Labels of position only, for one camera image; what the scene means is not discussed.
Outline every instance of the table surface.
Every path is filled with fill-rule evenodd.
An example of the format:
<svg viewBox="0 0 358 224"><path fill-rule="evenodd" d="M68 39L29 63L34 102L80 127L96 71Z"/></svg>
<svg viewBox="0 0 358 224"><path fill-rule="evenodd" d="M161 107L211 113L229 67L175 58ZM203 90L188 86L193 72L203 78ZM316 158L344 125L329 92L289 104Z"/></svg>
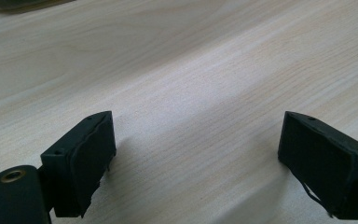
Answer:
<svg viewBox="0 0 358 224"><path fill-rule="evenodd" d="M78 0L0 13L0 171L111 110L117 156L53 223L358 223L277 159L284 111L358 140L358 0Z"/></svg>

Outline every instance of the light wood surface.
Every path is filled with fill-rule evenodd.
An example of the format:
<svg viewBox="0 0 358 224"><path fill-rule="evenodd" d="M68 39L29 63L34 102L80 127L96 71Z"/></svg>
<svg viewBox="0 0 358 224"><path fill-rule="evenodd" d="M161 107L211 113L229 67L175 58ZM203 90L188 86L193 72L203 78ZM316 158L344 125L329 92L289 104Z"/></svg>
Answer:
<svg viewBox="0 0 358 224"><path fill-rule="evenodd" d="M358 0L78 0L0 13L0 171L112 110L117 156L53 223L358 223L277 159L283 113L358 140Z"/></svg>

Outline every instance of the wood grain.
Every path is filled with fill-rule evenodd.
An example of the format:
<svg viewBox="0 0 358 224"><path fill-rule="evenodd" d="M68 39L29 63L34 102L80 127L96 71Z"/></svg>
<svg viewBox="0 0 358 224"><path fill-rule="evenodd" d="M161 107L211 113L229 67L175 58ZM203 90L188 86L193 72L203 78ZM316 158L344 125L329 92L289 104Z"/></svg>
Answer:
<svg viewBox="0 0 358 224"><path fill-rule="evenodd" d="M77 0L0 13L0 171L112 110L117 156L83 219L328 217L277 148L286 110L358 140L358 1Z"/></svg>

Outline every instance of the wooden table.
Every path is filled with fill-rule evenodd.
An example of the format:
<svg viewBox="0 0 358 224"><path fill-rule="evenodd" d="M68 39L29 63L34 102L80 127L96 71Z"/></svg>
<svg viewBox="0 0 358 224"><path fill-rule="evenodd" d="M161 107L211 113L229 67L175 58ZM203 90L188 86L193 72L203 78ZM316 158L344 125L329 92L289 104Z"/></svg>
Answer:
<svg viewBox="0 0 358 224"><path fill-rule="evenodd" d="M277 159L284 111L358 140L358 0L78 0L0 13L0 171L112 110L117 156L83 219L358 223Z"/></svg>

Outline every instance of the tabletop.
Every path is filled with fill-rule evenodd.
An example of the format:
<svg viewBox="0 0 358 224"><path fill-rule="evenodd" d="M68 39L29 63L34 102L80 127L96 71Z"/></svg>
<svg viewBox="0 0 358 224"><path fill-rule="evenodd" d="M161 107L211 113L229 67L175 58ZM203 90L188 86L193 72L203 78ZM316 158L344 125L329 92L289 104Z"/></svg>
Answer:
<svg viewBox="0 0 358 224"><path fill-rule="evenodd" d="M358 0L77 0L0 12L0 171L88 115L117 156L84 218L358 223L278 162L285 111L358 140Z"/></svg>

